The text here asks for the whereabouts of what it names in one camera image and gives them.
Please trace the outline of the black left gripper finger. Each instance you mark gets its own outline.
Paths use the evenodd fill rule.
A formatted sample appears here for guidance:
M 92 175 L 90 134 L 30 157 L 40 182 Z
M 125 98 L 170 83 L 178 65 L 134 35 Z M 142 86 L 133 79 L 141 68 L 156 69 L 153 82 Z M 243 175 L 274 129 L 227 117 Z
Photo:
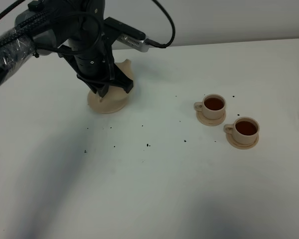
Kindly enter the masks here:
M 77 73 L 77 78 L 84 82 L 92 91 L 98 93 L 103 98 L 109 90 L 110 76 L 108 74 L 98 74 L 96 76 L 85 76 Z
M 122 88 L 129 94 L 134 87 L 134 74 L 130 63 L 116 63 L 114 70 L 115 78 L 112 80 L 112 86 Z

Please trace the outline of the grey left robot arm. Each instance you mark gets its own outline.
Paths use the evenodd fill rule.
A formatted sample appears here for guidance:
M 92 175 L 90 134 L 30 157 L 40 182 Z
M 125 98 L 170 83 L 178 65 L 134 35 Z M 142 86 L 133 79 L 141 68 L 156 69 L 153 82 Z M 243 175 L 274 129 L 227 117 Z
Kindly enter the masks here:
M 34 0 L 0 36 L 0 86 L 32 56 L 57 53 L 89 87 L 87 102 L 101 114 L 121 110 L 134 86 L 130 60 L 114 61 L 121 35 L 104 18 L 103 0 Z

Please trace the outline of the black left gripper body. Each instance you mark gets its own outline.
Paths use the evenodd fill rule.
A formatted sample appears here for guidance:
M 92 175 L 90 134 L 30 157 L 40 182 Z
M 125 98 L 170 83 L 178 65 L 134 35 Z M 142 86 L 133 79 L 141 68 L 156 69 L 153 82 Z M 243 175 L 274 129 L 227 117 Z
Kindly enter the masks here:
M 76 73 L 85 76 L 108 74 L 111 85 L 115 78 L 112 43 L 105 34 L 101 35 L 98 42 L 96 39 L 96 33 L 78 32 L 70 37 L 68 47 L 59 47 L 61 52 L 58 55 L 65 58 Z

